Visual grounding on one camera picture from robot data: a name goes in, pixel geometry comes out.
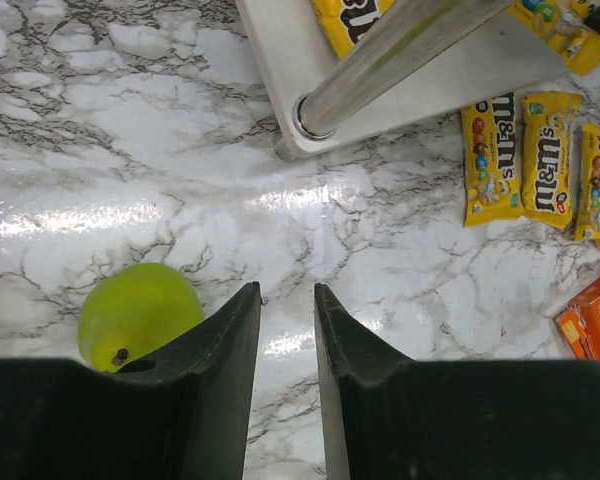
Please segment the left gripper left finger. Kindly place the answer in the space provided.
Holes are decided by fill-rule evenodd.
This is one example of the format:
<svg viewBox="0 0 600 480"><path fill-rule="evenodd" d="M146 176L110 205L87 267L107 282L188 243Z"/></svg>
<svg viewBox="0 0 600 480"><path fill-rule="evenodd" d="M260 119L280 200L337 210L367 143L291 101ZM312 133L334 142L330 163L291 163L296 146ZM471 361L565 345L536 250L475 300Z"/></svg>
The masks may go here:
<svg viewBox="0 0 600 480"><path fill-rule="evenodd" d="M244 285L114 374L0 358L0 479L239 479L261 315Z"/></svg>

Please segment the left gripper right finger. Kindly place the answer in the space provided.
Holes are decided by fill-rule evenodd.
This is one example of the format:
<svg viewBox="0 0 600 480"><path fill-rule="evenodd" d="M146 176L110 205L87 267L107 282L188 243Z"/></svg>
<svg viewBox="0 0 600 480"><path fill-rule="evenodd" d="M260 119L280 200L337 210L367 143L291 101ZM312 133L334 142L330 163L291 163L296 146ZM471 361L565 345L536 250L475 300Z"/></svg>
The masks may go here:
<svg viewBox="0 0 600 480"><path fill-rule="evenodd" d="M331 479L600 479L600 362L416 361L314 289Z"/></svg>

